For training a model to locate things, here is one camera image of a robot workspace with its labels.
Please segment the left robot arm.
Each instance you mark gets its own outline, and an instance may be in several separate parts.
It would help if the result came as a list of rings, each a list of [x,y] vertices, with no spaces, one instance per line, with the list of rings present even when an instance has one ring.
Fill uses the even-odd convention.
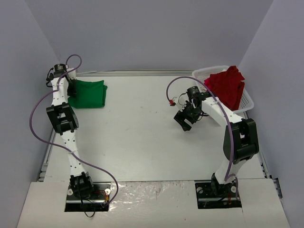
[[[70,165],[70,188],[75,197],[89,199],[95,195],[95,185],[88,172],[85,171],[76,145],[76,129],[79,122],[68,103],[70,97],[76,97],[76,73],[66,64],[56,64],[50,69],[47,81],[52,85],[53,100],[50,107],[46,108],[47,115],[56,133],[63,140]]]

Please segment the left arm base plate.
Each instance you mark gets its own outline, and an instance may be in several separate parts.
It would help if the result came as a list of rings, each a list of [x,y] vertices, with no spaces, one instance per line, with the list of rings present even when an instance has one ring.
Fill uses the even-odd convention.
[[[83,197],[83,204],[80,197],[76,196],[68,186],[66,195],[65,212],[103,212],[108,211],[108,201],[111,194],[110,183],[94,183],[94,192],[89,197]]]

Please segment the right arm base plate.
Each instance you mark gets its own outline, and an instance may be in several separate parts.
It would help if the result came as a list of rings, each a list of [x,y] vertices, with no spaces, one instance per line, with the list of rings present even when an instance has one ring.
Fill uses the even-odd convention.
[[[236,182],[220,185],[214,192],[210,180],[195,182],[198,209],[232,209],[242,208],[242,203],[236,195]]]

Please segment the green t shirt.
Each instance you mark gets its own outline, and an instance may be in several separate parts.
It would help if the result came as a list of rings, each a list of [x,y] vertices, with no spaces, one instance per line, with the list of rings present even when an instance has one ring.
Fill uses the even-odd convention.
[[[97,109],[105,106],[107,85],[105,81],[87,82],[78,80],[76,95],[68,98],[68,103],[76,109]]]

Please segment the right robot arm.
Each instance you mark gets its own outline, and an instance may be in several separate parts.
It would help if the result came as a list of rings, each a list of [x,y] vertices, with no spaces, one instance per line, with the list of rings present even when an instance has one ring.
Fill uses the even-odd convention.
[[[201,93],[197,86],[187,89],[186,95],[188,100],[185,104],[178,104],[179,110],[174,116],[183,131],[189,131],[191,125],[204,115],[211,117],[225,130],[225,158],[212,174],[210,185],[214,195],[222,196],[227,192],[228,185],[236,181],[240,168],[259,152],[256,123],[237,115],[209,92]]]

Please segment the white plastic basket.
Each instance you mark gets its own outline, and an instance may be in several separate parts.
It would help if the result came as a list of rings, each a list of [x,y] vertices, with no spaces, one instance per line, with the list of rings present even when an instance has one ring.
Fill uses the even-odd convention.
[[[196,78],[197,80],[204,82],[207,78],[210,77],[211,74],[217,74],[226,71],[229,68],[229,66],[223,65],[223,66],[213,66],[213,67],[207,67],[207,68],[201,68],[198,70],[194,70],[192,72],[192,77]],[[252,101],[250,95],[246,91],[246,89],[243,89],[243,94],[240,100],[239,108],[234,111],[234,113],[244,113],[248,110],[253,109],[254,102]]]

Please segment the red t shirt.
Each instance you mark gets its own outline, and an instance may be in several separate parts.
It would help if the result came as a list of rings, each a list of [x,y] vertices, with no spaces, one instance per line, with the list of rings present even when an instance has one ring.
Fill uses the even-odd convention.
[[[239,108],[243,90],[244,77],[236,66],[230,66],[226,71],[211,74],[204,84],[230,110]]]

